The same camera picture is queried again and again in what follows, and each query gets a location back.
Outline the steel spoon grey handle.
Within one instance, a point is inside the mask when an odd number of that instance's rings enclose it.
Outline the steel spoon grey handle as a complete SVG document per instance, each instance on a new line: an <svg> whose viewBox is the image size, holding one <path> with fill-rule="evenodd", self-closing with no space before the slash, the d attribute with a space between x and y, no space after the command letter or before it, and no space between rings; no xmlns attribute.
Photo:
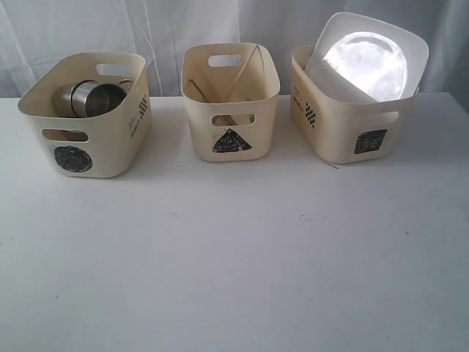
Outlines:
<svg viewBox="0 0 469 352"><path fill-rule="evenodd" d="M199 85L192 78L188 80L188 83L190 83L194 87L194 89L199 93L205 103L210 103L205 93L201 90Z"/></svg>

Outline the cream bin square mark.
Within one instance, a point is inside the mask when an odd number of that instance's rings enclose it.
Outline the cream bin square mark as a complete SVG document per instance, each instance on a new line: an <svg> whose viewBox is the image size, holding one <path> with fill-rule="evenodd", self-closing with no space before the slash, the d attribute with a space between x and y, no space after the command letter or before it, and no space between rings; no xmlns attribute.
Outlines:
<svg viewBox="0 0 469 352"><path fill-rule="evenodd" d="M306 75L313 45L291 56L290 116L319 158L348 164L390 153L417 94L382 103L350 104L327 96Z"/></svg>

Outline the wooden chopstick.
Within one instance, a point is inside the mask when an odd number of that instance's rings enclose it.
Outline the wooden chopstick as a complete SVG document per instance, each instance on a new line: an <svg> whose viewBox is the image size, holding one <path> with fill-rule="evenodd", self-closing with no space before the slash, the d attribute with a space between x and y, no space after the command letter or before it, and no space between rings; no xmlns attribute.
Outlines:
<svg viewBox="0 0 469 352"><path fill-rule="evenodd" d="M252 58L253 58L253 56L254 56L254 54L255 54L257 51L260 51L258 44L256 44L256 45L254 46L252 52L249 54L248 58L244 61L242 67L240 68L239 73L237 74L237 76L236 76L235 79L234 79L234 82L233 82L232 87L230 88L230 90L229 90L227 96L226 96L225 99L224 99L224 102L225 102L225 103L228 103L228 102L229 102L231 96L233 95L233 93L234 93L235 90L237 89L237 85L239 84L240 79L241 79L242 75L243 75L244 72L245 72L245 69L248 67L248 65L250 64L250 62L251 62L251 60L252 60Z"/></svg>
<svg viewBox="0 0 469 352"><path fill-rule="evenodd" d="M262 75L259 77L259 88L260 88L260 94L263 99L265 95L265 61L264 61L262 49L260 48L260 46L256 45L256 49L259 53L259 62L260 62L260 66L262 67L262 73L261 73Z"/></svg>

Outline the cream bin circle mark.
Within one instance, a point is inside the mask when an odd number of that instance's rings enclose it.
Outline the cream bin circle mark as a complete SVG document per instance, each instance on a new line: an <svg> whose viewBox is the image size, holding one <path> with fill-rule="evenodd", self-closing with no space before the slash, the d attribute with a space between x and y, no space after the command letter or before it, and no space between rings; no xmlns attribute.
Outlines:
<svg viewBox="0 0 469 352"><path fill-rule="evenodd" d="M82 81L125 81L128 91L110 112L77 118L57 112L53 94ZM55 64L19 100L18 110L31 126L51 167L71 177L109 178L133 162L151 125L152 114L144 57L125 52L84 52Z"/></svg>

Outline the steel mug front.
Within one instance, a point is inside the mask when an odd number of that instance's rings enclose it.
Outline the steel mug front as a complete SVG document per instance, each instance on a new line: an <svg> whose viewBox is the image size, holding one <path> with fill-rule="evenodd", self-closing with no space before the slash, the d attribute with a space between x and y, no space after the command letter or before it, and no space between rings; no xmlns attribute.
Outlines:
<svg viewBox="0 0 469 352"><path fill-rule="evenodd" d="M70 96L74 115L96 117L114 110L126 98L132 84L128 78L117 83L85 80L76 84Z"/></svg>

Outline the white square plate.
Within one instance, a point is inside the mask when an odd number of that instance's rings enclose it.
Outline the white square plate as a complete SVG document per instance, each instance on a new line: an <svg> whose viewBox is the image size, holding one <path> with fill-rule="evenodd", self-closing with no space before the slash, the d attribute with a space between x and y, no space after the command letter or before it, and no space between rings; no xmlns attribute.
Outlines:
<svg viewBox="0 0 469 352"><path fill-rule="evenodd" d="M416 34L351 12L330 17L305 66L322 92L344 103L374 103L412 96L429 58Z"/></svg>

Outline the steel mug with handle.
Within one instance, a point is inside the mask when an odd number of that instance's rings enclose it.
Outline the steel mug with handle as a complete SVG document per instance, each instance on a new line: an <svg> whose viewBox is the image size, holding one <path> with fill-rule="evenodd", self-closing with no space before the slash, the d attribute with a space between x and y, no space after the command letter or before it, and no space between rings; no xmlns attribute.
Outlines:
<svg viewBox="0 0 469 352"><path fill-rule="evenodd" d="M73 108L73 93L76 86L77 83L61 85L53 92L51 103L58 117L78 117Z"/></svg>

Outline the cream bin triangle mark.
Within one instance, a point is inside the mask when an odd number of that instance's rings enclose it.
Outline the cream bin triangle mark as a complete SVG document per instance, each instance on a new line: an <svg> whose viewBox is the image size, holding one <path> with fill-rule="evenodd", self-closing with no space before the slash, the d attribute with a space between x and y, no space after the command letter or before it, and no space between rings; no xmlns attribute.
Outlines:
<svg viewBox="0 0 469 352"><path fill-rule="evenodd" d="M257 51L229 102L224 102L255 45L206 44L190 48L184 55L182 94L193 149L202 160L248 161L261 158L270 150L280 81L274 61L265 47L259 45L265 61L264 98L259 88L262 67ZM210 103L205 103L188 83L191 78Z"/></svg>

